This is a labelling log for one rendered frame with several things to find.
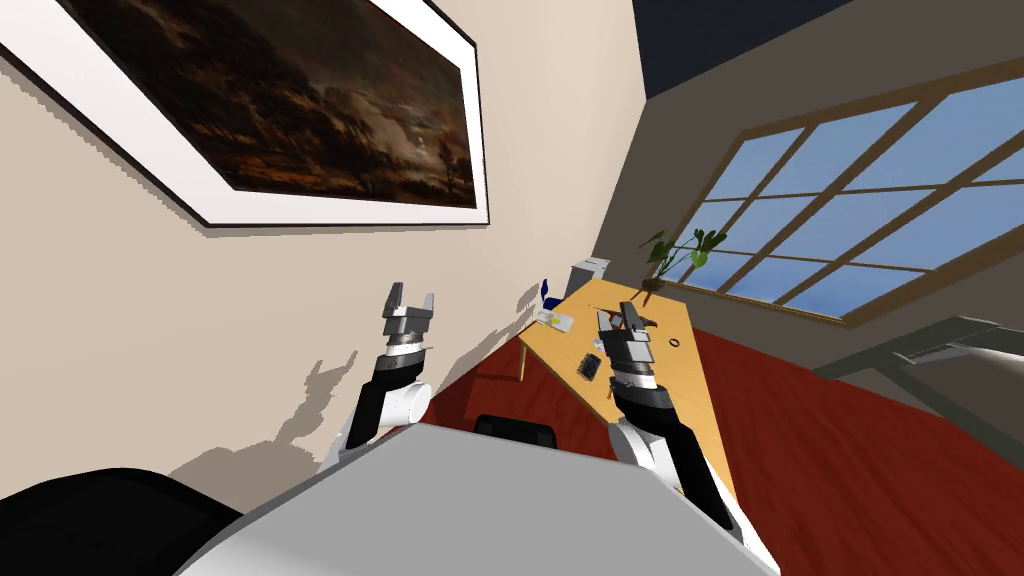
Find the wood framed window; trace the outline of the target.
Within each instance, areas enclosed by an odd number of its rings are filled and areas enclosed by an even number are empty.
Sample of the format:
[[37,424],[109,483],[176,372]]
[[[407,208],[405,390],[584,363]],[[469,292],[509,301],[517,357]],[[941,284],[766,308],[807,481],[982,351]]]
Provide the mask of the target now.
[[855,328],[1024,255],[1024,57],[741,131],[668,242],[682,288]]

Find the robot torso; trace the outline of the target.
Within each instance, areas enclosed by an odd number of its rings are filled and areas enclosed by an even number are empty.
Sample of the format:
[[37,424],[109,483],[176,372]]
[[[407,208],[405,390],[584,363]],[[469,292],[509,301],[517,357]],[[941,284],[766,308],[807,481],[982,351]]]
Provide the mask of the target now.
[[653,472],[416,424],[243,516],[175,576],[778,576]]

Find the light wooden table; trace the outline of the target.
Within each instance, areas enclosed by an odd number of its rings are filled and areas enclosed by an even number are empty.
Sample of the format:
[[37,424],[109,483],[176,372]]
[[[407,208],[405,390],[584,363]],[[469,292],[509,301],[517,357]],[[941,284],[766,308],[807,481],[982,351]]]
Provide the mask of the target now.
[[[584,380],[577,369],[588,353],[597,352],[593,344],[598,339],[597,311],[618,311],[618,304],[635,292],[634,288],[592,279],[556,307],[574,320],[568,333],[536,322],[519,335],[522,349],[531,353],[605,422],[622,416],[608,398],[612,376],[609,360],[602,361],[593,381]],[[662,296],[651,297],[644,307],[642,301],[641,297],[634,301],[637,312],[656,323],[648,329],[656,382],[668,389],[679,419],[693,430],[715,472],[735,494],[687,308]]]

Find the grey table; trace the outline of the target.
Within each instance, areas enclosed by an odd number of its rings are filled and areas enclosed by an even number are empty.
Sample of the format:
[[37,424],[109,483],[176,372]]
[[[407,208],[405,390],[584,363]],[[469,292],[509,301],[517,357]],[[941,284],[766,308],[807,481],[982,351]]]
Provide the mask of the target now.
[[1024,331],[954,316],[814,373],[838,380],[864,370],[1024,470]]

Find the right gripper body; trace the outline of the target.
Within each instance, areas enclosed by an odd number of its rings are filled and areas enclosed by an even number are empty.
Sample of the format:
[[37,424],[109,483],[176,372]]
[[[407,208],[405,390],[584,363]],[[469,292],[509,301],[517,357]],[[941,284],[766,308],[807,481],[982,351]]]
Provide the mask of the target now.
[[644,330],[601,330],[599,338],[609,359],[615,380],[653,380],[650,335]]

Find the green potted plant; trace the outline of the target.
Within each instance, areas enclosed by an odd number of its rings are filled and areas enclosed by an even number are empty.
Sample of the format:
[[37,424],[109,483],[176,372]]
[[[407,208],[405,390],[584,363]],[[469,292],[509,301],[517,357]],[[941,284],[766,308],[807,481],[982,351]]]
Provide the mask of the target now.
[[634,300],[643,293],[643,307],[664,286],[663,278],[667,273],[684,261],[689,261],[691,268],[702,268],[709,254],[728,238],[728,234],[719,230],[695,229],[693,235],[681,244],[668,242],[664,237],[665,231],[660,230],[637,247],[638,250],[651,247],[646,263],[654,266],[653,275],[643,279],[641,288],[632,297]]

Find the pale grey box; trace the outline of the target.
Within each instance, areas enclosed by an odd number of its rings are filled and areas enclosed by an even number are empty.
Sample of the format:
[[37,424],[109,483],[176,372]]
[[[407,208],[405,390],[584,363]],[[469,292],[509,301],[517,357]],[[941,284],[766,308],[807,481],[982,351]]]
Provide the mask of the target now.
[[592,279],[602,279],[609,264],[608,259],[588,257],[570,269],[564,297],[568,298]]

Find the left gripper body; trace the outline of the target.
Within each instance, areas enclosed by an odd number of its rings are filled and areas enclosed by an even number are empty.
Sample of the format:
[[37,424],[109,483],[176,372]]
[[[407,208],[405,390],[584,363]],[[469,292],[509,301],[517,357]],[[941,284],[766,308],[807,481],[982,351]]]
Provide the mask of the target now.
[[429,330],[433,311],[397,306],[385,308],[382,317],[385,320],[383,334],[388,337],[388,346],[416,344],[423,341],[423,335]]

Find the dark framed landscape painting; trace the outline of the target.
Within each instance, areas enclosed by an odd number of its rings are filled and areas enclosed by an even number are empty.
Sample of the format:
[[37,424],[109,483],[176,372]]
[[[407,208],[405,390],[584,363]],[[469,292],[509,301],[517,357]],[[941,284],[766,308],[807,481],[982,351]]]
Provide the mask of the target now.
[[204,227],[484,227],[475,41],[432,0],[0,0],[0,55]]

